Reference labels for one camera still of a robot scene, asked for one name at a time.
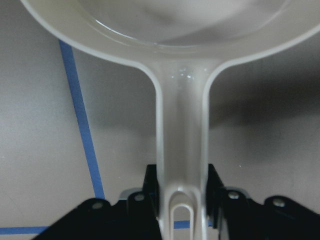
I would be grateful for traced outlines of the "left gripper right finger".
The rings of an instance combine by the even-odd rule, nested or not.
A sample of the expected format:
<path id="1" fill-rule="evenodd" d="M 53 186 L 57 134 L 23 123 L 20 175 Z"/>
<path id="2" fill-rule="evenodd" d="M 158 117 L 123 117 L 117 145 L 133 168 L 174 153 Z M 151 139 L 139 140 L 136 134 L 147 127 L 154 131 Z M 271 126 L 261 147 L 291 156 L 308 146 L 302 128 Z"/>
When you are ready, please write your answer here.
<path id="1" fill-rule="evenodd" d="M 229 240 L 229 203 L 228 192 L 213 164 L 208 164 L 206 184 L 206 212 L 212 228 L 218 231 L 219 240 Z"/>

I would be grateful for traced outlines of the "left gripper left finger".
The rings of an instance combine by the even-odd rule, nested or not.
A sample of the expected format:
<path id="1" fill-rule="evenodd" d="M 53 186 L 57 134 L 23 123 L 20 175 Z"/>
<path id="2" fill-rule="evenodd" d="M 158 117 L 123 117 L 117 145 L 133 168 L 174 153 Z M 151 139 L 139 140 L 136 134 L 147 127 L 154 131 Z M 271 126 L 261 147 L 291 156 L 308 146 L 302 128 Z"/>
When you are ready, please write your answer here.
<path id="1" fill-rule="evenodd" d="M 142 193 L 144 195 L 142 208 L 142 239 L 161 240 L 159 222 L 159 184 L 157 179 L 157 166 L 149 164 L 146 167 L 143 180 Z"/>

